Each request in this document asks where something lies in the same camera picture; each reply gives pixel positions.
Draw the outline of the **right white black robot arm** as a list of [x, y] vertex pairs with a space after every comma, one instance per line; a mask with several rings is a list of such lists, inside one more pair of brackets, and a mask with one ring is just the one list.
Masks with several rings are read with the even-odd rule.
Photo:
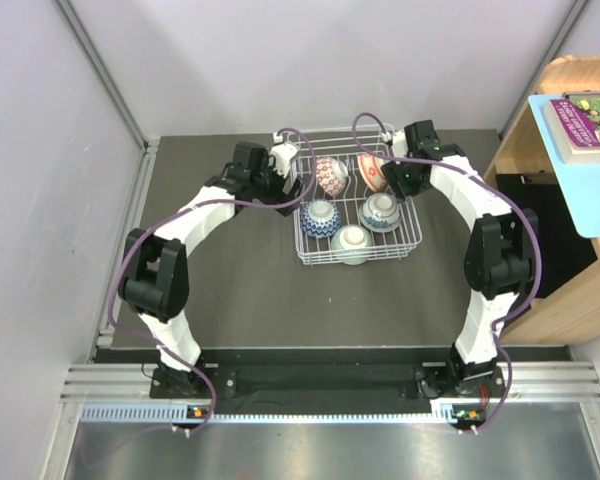
[[490, 191], [464, 151], [440, 141], [432, 121], [419, 121], [396, 133], [384, 132], [391, 154], [382, 171], [400, 199], [433, 188], [456, 209], [470, 231], [464, 276], [471, 289], [461, 333], [451, 346], [442, 379], [421, 379], [421, 390], [467, 396], [496, 368], [495, 339], [504, 317], [533, 281], [537, 216], [516, 211]]

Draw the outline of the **blue triangle pattern bowl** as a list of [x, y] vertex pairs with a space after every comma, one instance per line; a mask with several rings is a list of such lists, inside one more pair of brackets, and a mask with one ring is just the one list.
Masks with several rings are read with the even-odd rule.
[[324, 239], [332, 237], [341, 228], [342, 221], [333, 202], [317, 199], [301, 208], [300, 226], [304, 234]]

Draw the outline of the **white wire dish rack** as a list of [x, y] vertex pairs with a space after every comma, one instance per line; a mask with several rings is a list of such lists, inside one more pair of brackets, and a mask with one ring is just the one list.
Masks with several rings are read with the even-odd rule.
[[306, 265], [402, 258], [422, 239], [414, 202], [379, 177], [390, 125], [289, 133], [298, 148], [291, 179], [314, 184], [294, 212], [295, 246]]

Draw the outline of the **red geometric pattern bowl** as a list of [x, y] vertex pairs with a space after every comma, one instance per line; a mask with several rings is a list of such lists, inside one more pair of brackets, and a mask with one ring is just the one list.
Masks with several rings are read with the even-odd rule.
[[332, 157], [322, 157], [317, 160], [317, 183], [331, 197], [336, 197], [344, 191], [348, 175], [347, 166], [341, 160]]

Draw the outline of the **red floral bowl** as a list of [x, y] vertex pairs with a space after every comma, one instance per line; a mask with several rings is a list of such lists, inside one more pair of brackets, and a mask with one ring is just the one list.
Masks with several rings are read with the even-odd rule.
[[388, 185], [388, 180], [382, 171], [386, 161], [369, 153], [361, 153], [357, 157], [357, 163], [367, 187], [373, 192], [383, 192]]

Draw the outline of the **blue white floral bowl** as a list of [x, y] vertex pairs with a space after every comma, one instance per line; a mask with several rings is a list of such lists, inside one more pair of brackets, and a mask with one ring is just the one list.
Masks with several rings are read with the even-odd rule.
[[366, 228], [375, 233], [391, 232], [400, 223], [398, 203], [393, 196], [386, 193], [369, 196], [360, 206], [358, 217]]

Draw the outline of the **pale green bowl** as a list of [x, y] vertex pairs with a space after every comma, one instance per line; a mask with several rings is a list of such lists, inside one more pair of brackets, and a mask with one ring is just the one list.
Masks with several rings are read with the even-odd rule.
[[371, 257], [369, 232], [359, 225], [341, 227], [331, 238], [331, 250], [337, 261], [350, 266], [365, 263]]

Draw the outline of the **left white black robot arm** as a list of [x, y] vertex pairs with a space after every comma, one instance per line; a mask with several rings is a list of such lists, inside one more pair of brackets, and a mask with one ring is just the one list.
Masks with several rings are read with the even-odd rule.
[[206, 387], [202, 349], [185, 315], [189, 297], [188, 257], [213, 230], [244, 207], [259, 202], [283, 214], [296, 207], [300, 179], [287, 181], [299, 148], [281, 141], [271, 148], [236, 144], [233, 157], [177, 214], [149, 232], [136, 228], [126, 239], [128, 264], [118, 295], [148, 328], [159, 351], [154, 380], [162, 397], [190, 398]]

